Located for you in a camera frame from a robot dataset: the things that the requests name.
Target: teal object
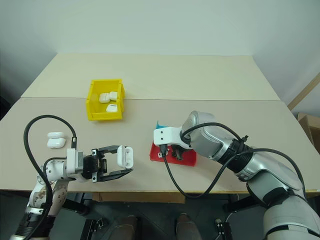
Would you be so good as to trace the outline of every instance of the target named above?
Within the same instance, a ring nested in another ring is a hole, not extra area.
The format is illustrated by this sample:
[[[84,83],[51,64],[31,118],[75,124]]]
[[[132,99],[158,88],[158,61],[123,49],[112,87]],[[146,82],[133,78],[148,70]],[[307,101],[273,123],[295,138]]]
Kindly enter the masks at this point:
[[[156,126],[155,129],[163,129],[163,128],[167,128],[168,126],[164,126],[164,125],[159,125],[159,121],[156,122]]]

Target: beige table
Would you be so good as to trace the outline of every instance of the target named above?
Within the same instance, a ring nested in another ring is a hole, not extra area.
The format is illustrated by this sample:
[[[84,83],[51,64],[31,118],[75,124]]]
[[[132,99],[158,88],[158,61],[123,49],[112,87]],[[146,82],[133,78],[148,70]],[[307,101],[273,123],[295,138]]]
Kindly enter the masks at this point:
[[[161,124],[180,126],[192,110],[213,113],[240,136],[249,135],[247,144],[274,148],[291,156],[299,166],[308,192],[320,189],[320,156],[310,144],[299,123],[281,101],[212,101],[212,100],[133,100],[124,102],[123,120],[88,121],[85,99],[21,98],[0,121],[0,189],[32,190],[36,171],[23,147],[23,131],[34,117],[53,114],[67,120],[78,137],[78,149],[90,153],[92,148],[126,145],[134,149],[134,171],[118,180],[86,183],[71,182],[73,192],[167,192],[177,191],[165,164],[149,160],[153,129]],[[62,149],[48,149],[46,134],[64,131],[68,134]],[[71,133],[54,119],[43,119],[30,130],[30,147],[38,164],[49,157],[66,155]],[[177,182],[186,192],[202,192],[211,183],[221,165],[199,157],[196,167],[170,165]],[[117,169],[110,154],[108,170]],[[246,186],[230,170],[226,170],[212,190],[213,193],[243,193]]]
[[[279,101],[252,56],[57,54],[22,98],[86,98],[122,79],[126,99]]]
[[[122,78],[126,92],[123,120],[88,121],[85,99],[92,79]],[[126,192],[152,193],[155,201],[181,201],[163,162],[149,160],[153,129],[159,120],[180,126],[192,110],[210,112],[248,144],[280,150],[291,156],[305,178],[308,192],[320,189],[317,170],[320,156],[298,122],[280,101],[251,56],[172,56],[143,54],[57,54],[22,98],[0,121],[0,189],[30,191],[36,172],[23,147],[23,131],[34,117],[53,114],[69,121],[78,136],[78,148],[127,145],[134,149],[134,171],[127,176],[100,183],[71,182],[72,192],[108,192],[124,200]],[[68,129],[46,119],[31,128],[30,143],[39,164],[53,156],[65,156],[66,148],[46,148],[46,134]],[[221,167],[198,158],[196,167],[171,164],[172,172],[186,192],[202,192]],[[108,170],[117,169],[110,155]],[[244,193],[246,186],[229,170],[213,193]]]

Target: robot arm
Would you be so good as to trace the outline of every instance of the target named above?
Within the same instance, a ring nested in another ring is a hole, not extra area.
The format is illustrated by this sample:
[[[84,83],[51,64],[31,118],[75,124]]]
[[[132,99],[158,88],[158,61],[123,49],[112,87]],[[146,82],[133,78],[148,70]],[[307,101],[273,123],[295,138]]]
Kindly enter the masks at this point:
[[[154,130],[157,146],[179,145],[224,164],[230,157],[252,150],[218,126],[204,126],[181,137],[186,130],[216,122],[210,113],[193,111],[182,127]],[[264,234],[268,240],[320,239],[320,219],[309,206],[303,183],[290,168],[265,152],[237,155],[227,166],[264,207]]]
[[[117,154],[118,165],[125,169],[106,174],[107,160],[104,158],[106,153]],[[45,173],[52,188],[52,205],[48,215],[32,234],[31,239],[49,239],[49,233],[54,225],[55,218],[66,200],[70,181],[85,182],[89,179],[92,179],[94,183],[110,181],[130,173],[134,165],[133,149],[125,146],[113,145],[99,149],[95,148],[87,156],[84,156],[82,151],[75,148],[68,148],[66,155],[65,160],[52,159],[45,166]],[[46,196],[45,182],[37,175],[36,185],[30,194],[25,214],[10,240],[22,240],[34,230],[42,218]]]

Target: cardboard box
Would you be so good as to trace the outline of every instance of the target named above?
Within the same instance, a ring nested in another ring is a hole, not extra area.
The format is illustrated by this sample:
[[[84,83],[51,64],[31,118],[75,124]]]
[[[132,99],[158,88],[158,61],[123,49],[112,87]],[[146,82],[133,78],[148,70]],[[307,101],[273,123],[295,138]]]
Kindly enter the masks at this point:
[[[320,154],[320,117],[299,112],[297,120],[312,145]]]

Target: white wall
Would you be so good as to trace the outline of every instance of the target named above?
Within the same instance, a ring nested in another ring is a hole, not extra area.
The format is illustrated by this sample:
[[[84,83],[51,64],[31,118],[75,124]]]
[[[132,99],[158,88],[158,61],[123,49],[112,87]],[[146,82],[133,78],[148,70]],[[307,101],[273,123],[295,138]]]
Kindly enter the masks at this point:
[[[253,55],[289,103],[319,72],[319,13],[318,0],[0,0],[1,94],[19,98],[58,52]]]

